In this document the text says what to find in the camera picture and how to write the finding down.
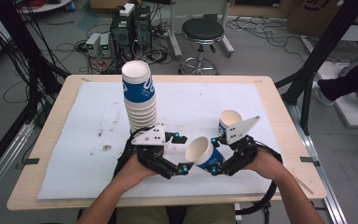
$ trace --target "human arm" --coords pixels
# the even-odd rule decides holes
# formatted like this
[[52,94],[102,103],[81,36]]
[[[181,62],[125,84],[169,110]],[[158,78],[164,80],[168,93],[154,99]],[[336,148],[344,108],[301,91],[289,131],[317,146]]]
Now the human arm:
[[107,223],[121,195],[138,185],[143,179],[155,174],[138,162],[136,154],[132,155],[77,223]]
[[253,170],[276,183],[291,223],[324,223],[295,177],[269,152],[258,149],[255,160],[244,169]]

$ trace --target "wrist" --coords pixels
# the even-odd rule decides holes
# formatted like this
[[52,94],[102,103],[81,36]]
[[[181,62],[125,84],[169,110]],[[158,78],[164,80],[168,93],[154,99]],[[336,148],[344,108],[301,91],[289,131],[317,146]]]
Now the wrist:
[[117,194],[124,194],[125,192],[127,192],[130,188],[127,187],[126,185],[124,185],[123,183],[120,183],[119,181],[116,181],[115,179],[113,179],[109,185],[107,186],[107,188]]
[[282,169],[272,180],[277,184],[277,186],[281,186],[289,183],[292,179],[294,179],[293,175],[286,169]]

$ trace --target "stack of paper cups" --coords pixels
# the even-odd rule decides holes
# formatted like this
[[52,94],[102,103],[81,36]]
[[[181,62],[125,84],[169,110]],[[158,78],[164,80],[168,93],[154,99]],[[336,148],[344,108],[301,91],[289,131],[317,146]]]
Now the stack of paper cups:
[[125,63],[121,68],[124,104],[131,132],[157,123],[156,93],[149,65],[142,61]]

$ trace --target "black stool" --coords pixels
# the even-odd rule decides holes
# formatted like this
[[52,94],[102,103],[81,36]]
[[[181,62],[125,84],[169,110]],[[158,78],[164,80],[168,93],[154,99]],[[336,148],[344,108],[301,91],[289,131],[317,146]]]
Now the black stool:
[[224,29],[221,24],[210,19],[191,19],[183,23],[183,37],[188,41],[200,44],[196,58],[186,59],[179,68],[179,72],[184,75],[217,75],[216,66],[208,59],[203,58],[203,46],[219,42],[224,37]]

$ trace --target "stool base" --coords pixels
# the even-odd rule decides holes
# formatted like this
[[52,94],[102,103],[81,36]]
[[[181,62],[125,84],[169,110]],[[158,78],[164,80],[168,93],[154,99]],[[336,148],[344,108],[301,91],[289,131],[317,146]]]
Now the stool base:
[[214,63],[208,59],[188,58],[179,68],[182,75],[218,75],[217,68]]

